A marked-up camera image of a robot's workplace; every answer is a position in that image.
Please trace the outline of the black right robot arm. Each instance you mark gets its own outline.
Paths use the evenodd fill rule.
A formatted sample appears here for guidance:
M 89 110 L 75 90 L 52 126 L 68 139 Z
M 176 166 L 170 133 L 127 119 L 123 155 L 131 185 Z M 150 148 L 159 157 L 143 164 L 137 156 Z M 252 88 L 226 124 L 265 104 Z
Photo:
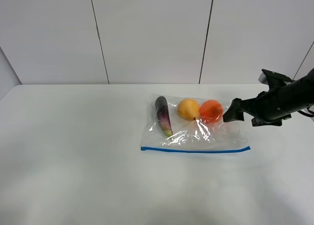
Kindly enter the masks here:
M 294 112 L 301 113 L 314 105 L 314 71 L 292 80 L 286 75 L 262 69 L 259 82 L 268 85 L 255 98 L 235 98 L 223 114 L 223 122 L 244 121 L 244 113 L 253 116 L 252 126 L 281 126 Z

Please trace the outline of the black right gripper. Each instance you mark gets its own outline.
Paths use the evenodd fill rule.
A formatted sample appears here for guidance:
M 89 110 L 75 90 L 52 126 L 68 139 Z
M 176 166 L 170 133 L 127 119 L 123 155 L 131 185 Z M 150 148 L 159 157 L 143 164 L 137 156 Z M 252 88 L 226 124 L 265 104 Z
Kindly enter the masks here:
M 228 110 L 223 114 L 223 122 L 244 121 L 243 112 L 253 116 L 252 126 L 281 126 L 283 120 L 291 118 L 291 114 L 283 110 L 274 91 L 261 92 L 256 98 L 232 101 Z

